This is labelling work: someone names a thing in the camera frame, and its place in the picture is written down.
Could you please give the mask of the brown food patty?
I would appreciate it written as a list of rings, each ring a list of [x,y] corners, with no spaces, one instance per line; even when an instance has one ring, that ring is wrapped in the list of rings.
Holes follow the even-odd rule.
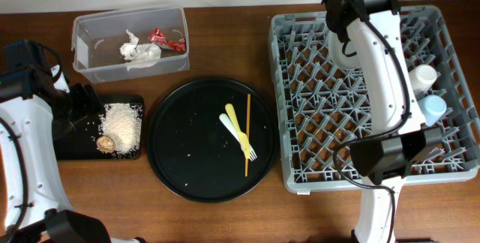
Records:
[[[97,149],[104,153],[113,153],[116,150],[115,141],[108,136],[100,136],[96,141]]]

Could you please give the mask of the white rice pile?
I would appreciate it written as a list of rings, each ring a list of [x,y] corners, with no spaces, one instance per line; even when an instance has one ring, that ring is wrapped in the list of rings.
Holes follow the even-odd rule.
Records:
[[[143,126],[143,105],[138,103],[105,103],[104,112],[98,116],[98,135],[108,136],[115,141],[115,151],[104,153],[113,158],[135,158],[140,152],[141,130]]]

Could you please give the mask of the white napkin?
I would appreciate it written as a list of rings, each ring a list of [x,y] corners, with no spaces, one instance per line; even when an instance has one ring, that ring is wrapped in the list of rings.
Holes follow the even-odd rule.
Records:
[[[161,58],[161,48],[155,43],[139,44],[139,38],[131,33],[128,29],[126,33],[130,41],[123,43],[119,48],[120,53],[124,56],[125,61],[142,62],[141,65],[128,65],[127,71],[131,69],[147,68],[155,65]]]

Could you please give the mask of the white plastic cup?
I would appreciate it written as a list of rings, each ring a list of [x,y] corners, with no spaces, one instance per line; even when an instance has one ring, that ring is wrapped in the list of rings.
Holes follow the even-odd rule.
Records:
[[[409,79],[416,99],[421,99],[436,82],[436,70],[427,64],[421,64],[409,72]]]

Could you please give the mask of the wooden chopstick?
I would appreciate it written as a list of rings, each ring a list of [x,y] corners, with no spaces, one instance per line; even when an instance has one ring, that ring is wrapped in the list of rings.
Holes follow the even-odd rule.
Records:
[[[245,177],[248,177],[248,165],[249,165],[249,160],[250,160],[250,116],[251,116],[251,95],[247,95],[247,112],[246,112],[246,135],[247,135],[247,157],[245,158]]]

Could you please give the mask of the red snack wrapper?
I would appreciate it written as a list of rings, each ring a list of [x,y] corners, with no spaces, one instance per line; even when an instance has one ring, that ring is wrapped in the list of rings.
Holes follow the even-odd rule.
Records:
[[[149,36],[148,39],[157,44],[160,48],[166,50],[173,50],[176,52],[186,52],[187,51],[187,41],[183,34],[174,30],[174,32],[180,34],[180,38],[177,40],[169,39],[159,28],[156,28]]]

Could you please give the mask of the light blue cup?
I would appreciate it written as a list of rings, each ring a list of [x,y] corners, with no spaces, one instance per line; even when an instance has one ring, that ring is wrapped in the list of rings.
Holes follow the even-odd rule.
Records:
[[[446,112],[446,102],[437,95],[428,95],[423,97],[418,106],[423,113],[428,127],[433,126]]]

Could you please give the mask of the white plastic fork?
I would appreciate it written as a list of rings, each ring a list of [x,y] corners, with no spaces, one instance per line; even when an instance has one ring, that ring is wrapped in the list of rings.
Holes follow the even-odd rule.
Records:
[[[239,136],[236,132],[236,129],[234,128],[233,126],[233,123],[231,122],[230,118],[228,117],[227,114],[225,113],[221,113],[219,115],[219,119],[221,121],[221,123],[223,124],[223,126],[233,135],[233,137],[237,140],[238,143],[240,143],[240,139],[239,139]],[[257,154],[256,152],[254,151],[254,148],[252,146],[250,146],[250,157],[249,157],[249,160],[250,161],[255,161],[257,159]]]

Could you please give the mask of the yellow plastic knife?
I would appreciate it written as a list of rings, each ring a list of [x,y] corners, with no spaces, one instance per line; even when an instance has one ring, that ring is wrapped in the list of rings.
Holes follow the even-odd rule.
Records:
[[[232,125],[238,135],[239,142],[241,144],[241,149],[244,152],[244,156],[246,159],[249,159],[251,154],[250,154],[250,143],[248,141],[248,136],[246,133],[244,133],[239,125],[237,116],[236,116],[236,111],[231,103],[228,103],[225,105],[225,110],[226,114],[228,115],[230,121],[232,122]]]

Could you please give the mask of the grey plate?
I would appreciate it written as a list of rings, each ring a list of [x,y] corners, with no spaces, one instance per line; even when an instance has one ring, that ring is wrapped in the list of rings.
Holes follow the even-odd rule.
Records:
[[[333,31],[328,33],[328,55],[339,68],[355,69],[360,67],[353,43],[341,43],[337,34]]]

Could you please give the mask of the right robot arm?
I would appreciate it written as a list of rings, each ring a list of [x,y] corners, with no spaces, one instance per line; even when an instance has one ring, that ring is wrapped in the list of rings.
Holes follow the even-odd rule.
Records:
[[[371,108],[372,133],[342,142],[361,176],[343,179],[361,188],[352,242],[394,242],[398,197],[412,166],[441,142],[429,127],[411,86],[401,43],[399,0],[322,0],[340,68],[361,68]]]

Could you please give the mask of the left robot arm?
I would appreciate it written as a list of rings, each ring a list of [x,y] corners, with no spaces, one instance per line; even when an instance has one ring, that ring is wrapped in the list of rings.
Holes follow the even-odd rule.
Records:
[[[39,97],[1,104],[1,153],[7,182],[2,242],[133,243],[113,238],[93,217],[76,213],[65,194],[53,148],[53,113]]]

